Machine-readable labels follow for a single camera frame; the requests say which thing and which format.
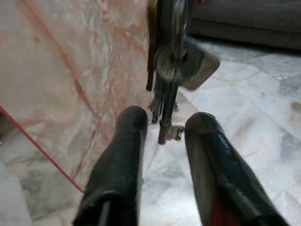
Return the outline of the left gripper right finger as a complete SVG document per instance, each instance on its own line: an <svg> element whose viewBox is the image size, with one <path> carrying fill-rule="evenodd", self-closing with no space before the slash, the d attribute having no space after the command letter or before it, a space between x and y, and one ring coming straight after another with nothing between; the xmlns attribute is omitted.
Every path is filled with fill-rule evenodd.
<svg viewBox="0 0 301 226"><path fill-rule="evenodd" d="M203 226L289 226L213 115L186 121L185 145Z"/></svg>

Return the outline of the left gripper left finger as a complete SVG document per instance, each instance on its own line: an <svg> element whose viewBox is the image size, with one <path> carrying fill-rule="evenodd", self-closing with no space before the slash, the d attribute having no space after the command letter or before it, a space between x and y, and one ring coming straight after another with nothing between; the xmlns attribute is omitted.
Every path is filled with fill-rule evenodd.
<svg viewBox="0 0 301 226"><path fill-rule="evenodd" d="M112 141L94 165L73 226L138 226L148 117L138 106L118 117Z"/></svg>

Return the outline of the bunch of metal keys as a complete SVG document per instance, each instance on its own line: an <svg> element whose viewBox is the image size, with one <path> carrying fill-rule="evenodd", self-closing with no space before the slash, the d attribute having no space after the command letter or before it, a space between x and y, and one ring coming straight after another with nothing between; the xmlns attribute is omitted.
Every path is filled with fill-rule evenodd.
<svg viewBox="0 0 301 226"><path fill-rule="evenodd" d="M159 123L158 143L180 140L183 126L172 124L178 110L179 87L197 90L220 66L217 58L202 50L189 34L191 0L158 0L158 37L149 105L153 124Z"/></svg>

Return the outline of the orange marble board red edge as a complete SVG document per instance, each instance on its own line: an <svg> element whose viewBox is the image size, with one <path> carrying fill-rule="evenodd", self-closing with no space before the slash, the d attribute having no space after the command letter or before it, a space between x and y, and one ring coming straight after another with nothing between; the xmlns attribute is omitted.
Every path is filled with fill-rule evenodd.
<svg viewBox="0 0 301 226"><path fill-rule="evenodd" d="M0 107L80 189L127 107L146 108L148 0L0 0Z"/></svg>

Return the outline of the black board stand leg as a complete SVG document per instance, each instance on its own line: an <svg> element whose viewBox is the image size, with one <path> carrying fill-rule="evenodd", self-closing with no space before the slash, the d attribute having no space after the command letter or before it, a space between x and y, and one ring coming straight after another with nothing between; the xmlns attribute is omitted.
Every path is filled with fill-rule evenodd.
<svg viewBox="0 0 301 226"><path fill-rule="evenodd" d="M147 6L148 19L148 34L149 34L149 52L148 52L148 80L146 90L152 91L153 77L154 77L154 58L157 51L157 37L158 37L158 0L150 0Z"/></svg>

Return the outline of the dark grey sofa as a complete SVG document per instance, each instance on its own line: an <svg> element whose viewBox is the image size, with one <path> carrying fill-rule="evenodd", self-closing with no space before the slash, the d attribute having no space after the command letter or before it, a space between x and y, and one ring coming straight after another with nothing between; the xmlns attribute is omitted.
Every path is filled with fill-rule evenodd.
<svg viewBox="0 0 301 226"><path fill-rule="evenodd" d="M191 0L194 35L301 50L301 0Z"/></svg>

